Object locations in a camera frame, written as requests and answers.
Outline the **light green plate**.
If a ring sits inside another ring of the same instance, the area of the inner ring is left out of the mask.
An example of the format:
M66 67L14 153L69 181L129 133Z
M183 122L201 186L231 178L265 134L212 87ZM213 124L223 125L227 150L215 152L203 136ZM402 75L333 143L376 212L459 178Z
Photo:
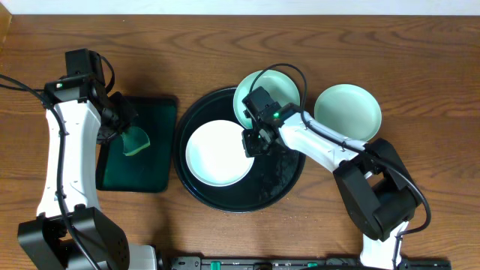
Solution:
M242 100L250 91L251 85L260 70L246 76L235 90L233 97L233 110L235 117L245 129L252 128L252 121L245 115L246 107ZM277 101L282 107L288 103L300 105L300 95L296 84L284 73L276 70L267 70L255 83L254 89L263 87L274 101Z
M352 84L327 88L316 100L314 118L354 140L374 138L382 124L382 111L375 97Z

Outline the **white plate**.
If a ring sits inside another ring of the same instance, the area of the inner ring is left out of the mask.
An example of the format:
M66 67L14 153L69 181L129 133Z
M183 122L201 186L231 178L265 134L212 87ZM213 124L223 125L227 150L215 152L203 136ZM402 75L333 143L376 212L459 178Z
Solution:
M240 124L209 121L198 127L187 141L185 159L190 173L203 184L226 187L242 180L254 165L242 144Z

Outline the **green sponge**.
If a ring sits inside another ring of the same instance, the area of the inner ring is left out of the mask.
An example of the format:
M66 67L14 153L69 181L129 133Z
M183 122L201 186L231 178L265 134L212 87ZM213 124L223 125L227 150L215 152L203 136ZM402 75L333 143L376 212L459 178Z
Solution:
M140 127L130 126L121 134L123 141L123 154L133 156L150 146L147 133Z

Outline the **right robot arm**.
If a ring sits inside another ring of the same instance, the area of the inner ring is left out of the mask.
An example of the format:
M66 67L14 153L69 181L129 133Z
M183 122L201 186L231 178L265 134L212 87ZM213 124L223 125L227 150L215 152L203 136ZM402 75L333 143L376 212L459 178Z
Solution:
M294 103L280 105L262 87L241 101L252 121L242 140L248 157L274 149L293 150L330 171L346 211L364 235L361 264L397 269L400 247L425 197L416 187L395 148L384 139L350 139L316 121Z

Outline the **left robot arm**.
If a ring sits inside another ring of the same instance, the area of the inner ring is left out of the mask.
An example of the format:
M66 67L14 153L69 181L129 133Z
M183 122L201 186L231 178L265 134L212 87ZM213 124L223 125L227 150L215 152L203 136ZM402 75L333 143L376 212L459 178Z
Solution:
M66 52L66 75L38 96L49 128L46 184L37 217L20 223L17 233L38 269L158 268L155 248L129 243L98 201L96 146L121 137L124 154L132 156L150 144L131 124L136 110L104 79L106 61L89 49Z

